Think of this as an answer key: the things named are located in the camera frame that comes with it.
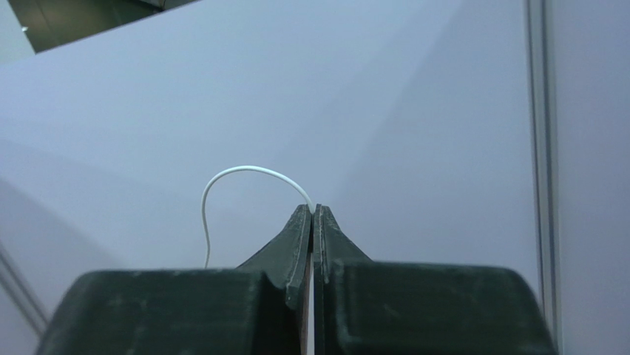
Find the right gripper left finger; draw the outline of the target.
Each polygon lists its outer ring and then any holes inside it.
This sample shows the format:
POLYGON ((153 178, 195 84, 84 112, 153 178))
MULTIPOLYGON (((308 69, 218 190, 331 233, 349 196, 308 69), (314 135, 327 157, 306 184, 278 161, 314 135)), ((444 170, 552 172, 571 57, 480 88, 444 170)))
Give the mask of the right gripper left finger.
POLYGON ((99 270, 67 290, 38 354, 304 354, 311 213, 236 268, 99 270))

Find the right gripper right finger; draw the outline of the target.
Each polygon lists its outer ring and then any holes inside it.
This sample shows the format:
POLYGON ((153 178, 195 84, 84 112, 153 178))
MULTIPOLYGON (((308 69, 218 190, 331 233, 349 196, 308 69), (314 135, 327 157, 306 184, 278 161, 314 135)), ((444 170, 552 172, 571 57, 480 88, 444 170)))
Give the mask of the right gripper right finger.
POLYGON ((509 268, 369 258, 314 212, 316 354, 555 354, 536 297, 509 268))

